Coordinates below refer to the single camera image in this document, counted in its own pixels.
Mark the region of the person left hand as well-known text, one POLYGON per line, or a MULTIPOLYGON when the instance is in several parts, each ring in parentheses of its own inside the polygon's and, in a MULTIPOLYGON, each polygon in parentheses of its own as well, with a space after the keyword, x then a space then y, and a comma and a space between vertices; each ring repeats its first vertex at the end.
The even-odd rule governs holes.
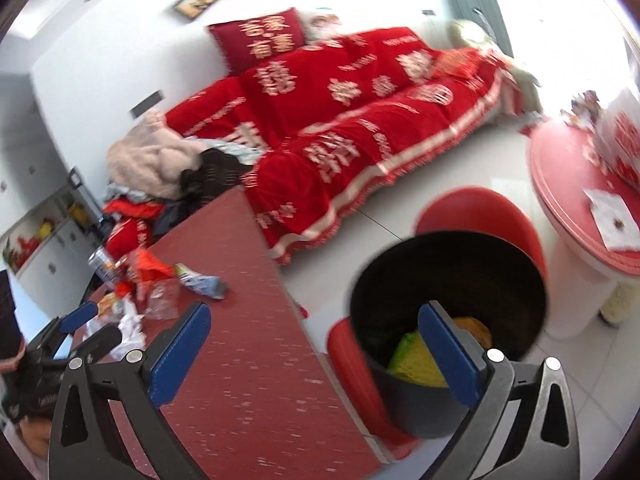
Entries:
POLYGON ((21 438, 29 452, 40 460, 46 460, 49 454, 52 420, 25 417, 18 424, 18 428, 20 428, 21 438))

